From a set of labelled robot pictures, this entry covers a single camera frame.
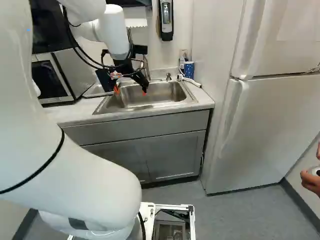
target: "countertop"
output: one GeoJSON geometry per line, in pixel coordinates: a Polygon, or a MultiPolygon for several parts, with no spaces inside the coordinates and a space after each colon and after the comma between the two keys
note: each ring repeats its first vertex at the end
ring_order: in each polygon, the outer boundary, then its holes
{"type": "Polygon", "coordinates": [[[101,101],[105,98],[104,96],[102,96],[90,99],[82,98],[71,105],[45,107],[44,110],[46,111],[49,118],[58,123],[60,127],[68,127],[82,124],[102,123],[115,120],[212,109],[215,107],[215,102],[202,88],[198,88],[189,82],[184,82],[184,84],[195,96],[198,102],[158,108],[147,108],[127,112],[112,112],[92,115],[101,101]]]}

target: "human hand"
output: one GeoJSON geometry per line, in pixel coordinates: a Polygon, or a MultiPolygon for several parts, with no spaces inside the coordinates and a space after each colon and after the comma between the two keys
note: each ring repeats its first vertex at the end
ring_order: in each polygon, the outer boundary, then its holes
{"type": "MultiPolygon", "coordinates": [[[[320,142],[318,142],[318,148],[315,154],[316,158],[320,160],[320,142]]],[[[301,184],[305,189],[315,193],[320,198],[320,176],[314,176],[309,174],[306,170],[300,173],[301,184]]]]}

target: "cabinet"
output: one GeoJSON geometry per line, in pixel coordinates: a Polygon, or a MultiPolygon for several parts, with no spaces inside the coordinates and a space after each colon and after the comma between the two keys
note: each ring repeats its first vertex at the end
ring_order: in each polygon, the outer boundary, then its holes
{"type": "Polygon", "coordinates": [[[133,172],[141,183],[197,176],[206,131],[83,146],[133,172]]]}
{"type": "Polygon", "coordinates": [[[92,154],[120,165],[134,173],[141,183],[150,182],[141,140],[128,140],[83,146],[92,154]]]}
{"type": "Polygon", "coordinates": [[[144,157],[153,182],[199,174],[206,131],[145,139],[144,157]]]}
{"type": "Polygon", "coordinates": [[[209,110],[62,129],[87,151],[134,173],[142,184],[199,175],[209,110]]]}

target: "stainless steel sink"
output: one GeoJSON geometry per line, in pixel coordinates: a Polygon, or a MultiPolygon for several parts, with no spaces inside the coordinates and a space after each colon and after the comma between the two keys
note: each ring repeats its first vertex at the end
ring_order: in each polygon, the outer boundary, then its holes
{"type": "Polygon", "coordinates": [[[161,108],[198,102],[183,82],[151,81],[147,94],[135,82],[120,84],[119,94],[107,96],[94,111],[94,115],[161,108]]]}

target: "floor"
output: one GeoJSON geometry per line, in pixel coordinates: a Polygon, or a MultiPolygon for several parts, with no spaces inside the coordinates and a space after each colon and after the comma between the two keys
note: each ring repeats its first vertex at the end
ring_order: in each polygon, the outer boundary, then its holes
{"type": "MultiPolygon", "coordinates": [[[[142,200],[195,206],[197,240],[320,240],[280,185],[206,197],[199,181],[143,190],[142,200]]],[[[67,240],[36,218],[25,240],[67,240]]]]}

